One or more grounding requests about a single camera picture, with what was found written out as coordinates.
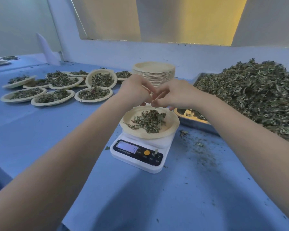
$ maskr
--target hand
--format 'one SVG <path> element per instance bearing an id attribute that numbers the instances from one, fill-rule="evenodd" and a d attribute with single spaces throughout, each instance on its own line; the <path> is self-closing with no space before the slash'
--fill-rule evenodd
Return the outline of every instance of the hand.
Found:
<path id="1" fill-rule="evenodd" d="M 152 107 L 198 109 L 204 96 L 208 95 L 185 80 L 172 79 L 161 85 L 152 95 Z"/>
<path id="2" fill-rule="evenodd" d="M 122 96 L 122 99 L 128 100 L 131 108 L 134 108 L 139 105 L 145 106 L 146 103 L 150 104 L 152 102 L 151 92 L 155 92 L 153 85 L 142 76 L 133 74 L 122 83 L 118 95 Z"/>

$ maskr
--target kitchen scale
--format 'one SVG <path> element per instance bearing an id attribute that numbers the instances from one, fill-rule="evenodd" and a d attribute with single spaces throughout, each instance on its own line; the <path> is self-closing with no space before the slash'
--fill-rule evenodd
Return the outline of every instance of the kitchen scale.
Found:
<path id="1" fill-rule="evenodd" d="M 163 169 L 175 132 L 158 139 L 142 139 L 124 131 L 110 147 L 112 156 L 149 173 Z"/>

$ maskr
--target forearm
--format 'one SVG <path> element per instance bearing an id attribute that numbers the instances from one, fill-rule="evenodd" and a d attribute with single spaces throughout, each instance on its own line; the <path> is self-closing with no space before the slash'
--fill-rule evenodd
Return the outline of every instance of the forearm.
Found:
<path id="1" fill-rule="evenodd" d="M 289 217 L 289 142 L 210 94 L 192 108 L 208 119 L 259 186 Z"/>
<path id="2" fill-rule="evenodd" d="M 1 190 L 0 230 L 57 228 L 129 108 L 113 96 Z"/>

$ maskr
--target person's right arm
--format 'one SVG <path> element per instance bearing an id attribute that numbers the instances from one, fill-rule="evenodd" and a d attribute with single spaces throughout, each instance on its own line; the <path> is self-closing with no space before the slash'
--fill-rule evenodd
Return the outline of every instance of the person's right arm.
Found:
<path id="1" fill-rule="evenodd" d="M 288 141 L 187 81 L 174 79 L 163 84 L 152 98 L 153 107 L 194 109 L 204 115 L 258 185 L 289 217 Z"/>

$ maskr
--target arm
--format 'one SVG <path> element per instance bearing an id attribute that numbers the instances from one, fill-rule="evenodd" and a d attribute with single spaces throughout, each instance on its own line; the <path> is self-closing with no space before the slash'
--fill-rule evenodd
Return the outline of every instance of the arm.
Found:
<path id="1" fill-rule="evenodd" d="M 157 98 L 152 103 L 154 107 L 194 109 L 204 115 L 258 185 L 289 217 L 288 141 L 186 81 L 170 81 L 157 89 L 152 98 Z"/>
<path id="2" fill-rule="evenodd" d="M 123 115 L 150 103 L 138 75 L 0 191 L 0 230 L 55 230 L 84 186 Z"/>

